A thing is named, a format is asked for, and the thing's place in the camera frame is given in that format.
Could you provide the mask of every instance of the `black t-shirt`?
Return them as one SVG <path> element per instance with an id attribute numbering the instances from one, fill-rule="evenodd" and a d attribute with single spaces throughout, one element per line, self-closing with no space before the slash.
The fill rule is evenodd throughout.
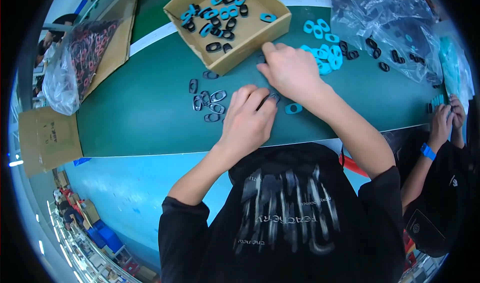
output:
<path id="1" fill-rule="evenodd" d="M 339 158 L 318 144 L 261 148 L 230 171 L 212 224 L 201 202 L 166 197 L 163 283 L 397 282 L 405 263 L 396 167 L 358 196 Z"/>
<path id="2" fill-rule="evenodd" d="M 429 132 L 415 131 L 399 152 L 401 185 L 417 163 Z M 467 148 L 450 141 L 439 149 L 423 184 L 422 193 L 403 216 L 405 230 L 417 249 L 433 257 L 447 254 L 455 241 L 465 211 L 475 195 L 469 180 Z"/>

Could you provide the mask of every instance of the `wrist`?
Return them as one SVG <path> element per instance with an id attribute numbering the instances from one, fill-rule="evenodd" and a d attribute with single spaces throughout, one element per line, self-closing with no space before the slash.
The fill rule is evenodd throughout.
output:
<path id="1" fill-rule="evenodd" d="M 427 142 L 428 147 L 431 149 L 432 152 L 435 153 L 435 155 L 438 153 L 438 150 L 443 144 L 440 144 L 440 142 L 437 142 L 435 140 L 429 140 Z"/>

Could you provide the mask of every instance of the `graphic print on shirt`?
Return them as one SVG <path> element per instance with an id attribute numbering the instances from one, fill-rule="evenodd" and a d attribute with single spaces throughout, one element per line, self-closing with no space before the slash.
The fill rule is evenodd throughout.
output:
<path id="1" fill-rule="evenodd" d="M 291 251 L 305 245 L 317 255 L 334 250 L 329 227 L 340 232 L 337 208 L 323 183 L 320 168 L 311 176 L 299 178 L 292 170 L 278 177 L 262 175 L 258 169 L 245 179 L 241 202 L 243 217 L 233 249 L 239 254 L 245 246 L 275 249 L 280 239 Z"/>

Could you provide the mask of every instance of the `cardboard tray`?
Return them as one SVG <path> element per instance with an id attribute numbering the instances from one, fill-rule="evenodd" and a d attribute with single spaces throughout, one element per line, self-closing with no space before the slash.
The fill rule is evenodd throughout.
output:
<path id="1" fill-rule="evenodd" d="M 291 13 L 288 8 L 279 0 L 246 0 L 248 6 L 248 17 L 242 18 L 238 15 L 237 25 L 232 31 L 235 35 L 233 41 L 227 41 L 208 34 L 205 38 L 201 37 L 201 28 L 210 23 L 200 17 L 194 17 L 196 31 L 189 31 L 181 26 L 180 16 L 188 10 L 190 4 L 198 4 L 200 8 L 212 7 L 220 10 L 225 5 L 219 4 L 213 6 L 211 0 L 171 0 L 164 8 L 165 14 L 178 30 L 182 39 L 187 43 L 191 50 L 201 59 L 205 66 L 214 73 L 223 76 L 233 67 L 250 56 L 253 52 L 261 48 L 268 41 L 273 41 L 283 34 L 288 33 L 290 27 Z M 266 23 L 260 20 L 261 13 L 273 14 L 277 17 L 272 23 Z M 222 29 L 225 29 L 228 20 L 220 20 Z M 205 49 L 207 44 L 220 42 L 222 45 L 229 43 L 233 49 L 228 53 L 223 50 L 216 53 L 208 53 Z"/>

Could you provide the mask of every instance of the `cardboard box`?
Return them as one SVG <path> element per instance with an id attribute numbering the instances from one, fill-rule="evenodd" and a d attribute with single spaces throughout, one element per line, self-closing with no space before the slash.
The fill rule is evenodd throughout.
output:
<path id="1" fill-rule="evenodd" d="M 200 8 L 212 7 L 220 10 L 224 4 L 213 6 L 211 0 L 171 0 L 164 8 L 165 14 L 178 30 L 182 39 L 187 43 L 191 50 L 201 59 L 205 66 L 223 76 L 233 67 L 238 65 L 253 52 L 261 48 L 268 41 L 273 41 L 289 31 L 291 13 L 288 8 L 279 0 L 246 0 L 248 6 L 248 17 L 237 18 L 237 25 L 233 30 L 235 39 L 227 41 L 222 38 L 208 34 L 205 38 L 200 36 L 200 30 L 209 21 L 194 17 L 196 31 L 189 33 L 182 28 L 180 16 L 188 10 L 190 4 L 198 4 Z M 261 13 L 269 13 L 277 16 L 277 20 L 272 23 L 266 23 L 260 20 Z M 225 28 L 227 20 L 221 20 L 222 27 Z M 205 47 L 212 42 L 220 42 L 222 45 L 229 43 L 233 49 L 228 53 L 219 51 L 216 53 L 207 53 Z"/>
<path id="2" fill-rule="evenodd" d="M 80 197 L 76 193 L 72 193 L 68 196 L 69 201 L 74 205 L 77 201 L 80 201 Z"/>
<path id="3" fill-rule="evenodd" d="M 79 207 L 81 207 L 82 214 L 84 214 L 83 217 L 86 218 L 90 224 L 94 224 L 100 220 L 99 213 L 91 200 L 86 199 Z"/>
<path id="4" fill-rule="evenodd" d="M 67 173 L 65 171 L 61 171 L 58 173 L 58 180 L 60 181 L 60 185 L 63 188 L 70 185 L 70 181 L 68 180 Z"/>
<path id="5" fill-rule="evenodd" d="M 84 99 L 128 60 L 136 6 L 137 0 L 114 0 L 99 16 L 99 20 L 121 18 L 122 22 L 105 50 Z M 42 107 L 22 112 L 18 117 L 20 150 L 27 177 L 83 157 L 75 114 L 66 116 Z"/>

